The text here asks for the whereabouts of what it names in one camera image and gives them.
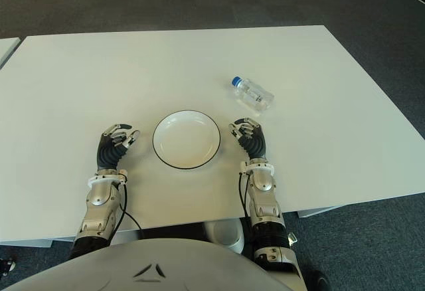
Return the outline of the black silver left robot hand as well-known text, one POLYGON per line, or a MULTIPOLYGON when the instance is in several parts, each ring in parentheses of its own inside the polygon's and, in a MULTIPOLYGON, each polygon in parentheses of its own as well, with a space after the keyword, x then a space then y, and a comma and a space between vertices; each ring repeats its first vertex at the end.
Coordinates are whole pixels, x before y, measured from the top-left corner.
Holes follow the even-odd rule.
POLYGON ((117 169, 121 158, 140 136, 139 130, 127 134, 126 130, 130 129, 131 125, 114 124, 102 133, 96 154, 97 171, 117 169))

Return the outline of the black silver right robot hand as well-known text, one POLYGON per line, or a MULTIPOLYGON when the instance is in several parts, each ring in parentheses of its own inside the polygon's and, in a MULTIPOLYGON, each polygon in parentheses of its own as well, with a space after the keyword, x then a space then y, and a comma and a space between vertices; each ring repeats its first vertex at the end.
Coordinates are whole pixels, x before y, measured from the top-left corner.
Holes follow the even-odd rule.
POLYGON ((252 118, 240 118, 229 124, 228 127, 250 159, 266 158, 266 140, 258 122, 252 118))

